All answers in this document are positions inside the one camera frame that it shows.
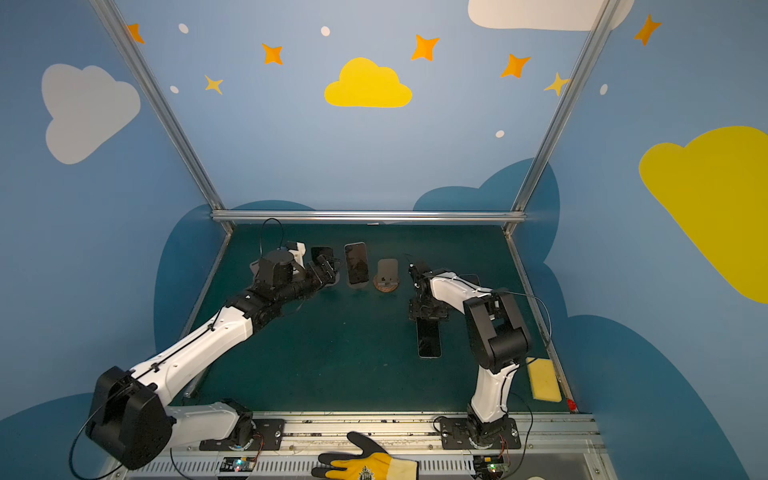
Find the dark phone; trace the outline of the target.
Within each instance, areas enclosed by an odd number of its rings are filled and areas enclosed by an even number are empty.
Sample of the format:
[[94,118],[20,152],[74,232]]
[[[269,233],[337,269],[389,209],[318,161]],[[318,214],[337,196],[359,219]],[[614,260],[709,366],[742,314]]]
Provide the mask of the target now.
[[438,320],[418,319],[417,351],[420,358],[437,359],[442,355]]

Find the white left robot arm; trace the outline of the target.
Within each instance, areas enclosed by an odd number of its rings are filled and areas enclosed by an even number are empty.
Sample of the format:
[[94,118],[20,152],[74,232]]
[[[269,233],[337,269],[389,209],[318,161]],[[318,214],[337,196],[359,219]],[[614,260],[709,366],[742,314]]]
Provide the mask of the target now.
[[177,394],[236,345],[282,317],[286,304],[306,300],[340,278],[329,247],[314,247],[304,261],[300,242],[261,257],[253,283],[181,340],[123,370],[112,367],[96,382],[87,437],[128,470],[192,443],[219,442],[233,451],[260,449],[253,416],[232,400],[172,406]]

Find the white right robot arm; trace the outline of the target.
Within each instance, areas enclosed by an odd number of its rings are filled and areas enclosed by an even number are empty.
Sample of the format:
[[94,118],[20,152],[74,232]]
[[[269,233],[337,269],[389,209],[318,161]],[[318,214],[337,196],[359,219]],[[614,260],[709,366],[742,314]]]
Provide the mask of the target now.
[[475,285],[447,270],[411,262],[408,272],[416,294],[409,318],[417,327],[421,358],[441,356],[439,322],[451,310],[464,315],[472,355],[478,364],[475,393],[468,408],[468,430],[477,438],[501,430],[507,422],[507,401],[514,376],[532,345],[516,294]]

